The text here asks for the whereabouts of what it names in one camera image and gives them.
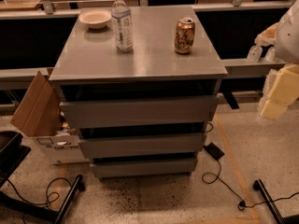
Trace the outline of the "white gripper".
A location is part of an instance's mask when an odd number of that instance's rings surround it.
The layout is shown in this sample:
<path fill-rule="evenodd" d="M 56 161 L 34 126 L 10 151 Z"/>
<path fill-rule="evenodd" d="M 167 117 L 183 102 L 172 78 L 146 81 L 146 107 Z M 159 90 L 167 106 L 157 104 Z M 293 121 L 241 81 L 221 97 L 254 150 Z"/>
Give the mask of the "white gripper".
<path fill-rule="evenodd" d="M 271 69 L 263 85 L 263 97 L 258 105 L 259 116 L 278 119 L 299 98 L 299 65 L 287 64 Z"/>

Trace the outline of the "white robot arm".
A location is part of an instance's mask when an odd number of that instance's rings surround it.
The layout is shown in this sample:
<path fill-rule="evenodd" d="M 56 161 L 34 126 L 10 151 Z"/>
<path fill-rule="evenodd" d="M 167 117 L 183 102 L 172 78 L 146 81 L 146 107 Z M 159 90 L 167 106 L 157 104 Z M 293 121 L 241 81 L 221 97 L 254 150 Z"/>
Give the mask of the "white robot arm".
<path fill-rule="evenodd" d="M 286 63 L 265 94 L 260 116 L 278 119 L 299 98 L 299 0 L 275 23 L 258 34 L 258 45 L 273 45 L 276 56 Z"/>

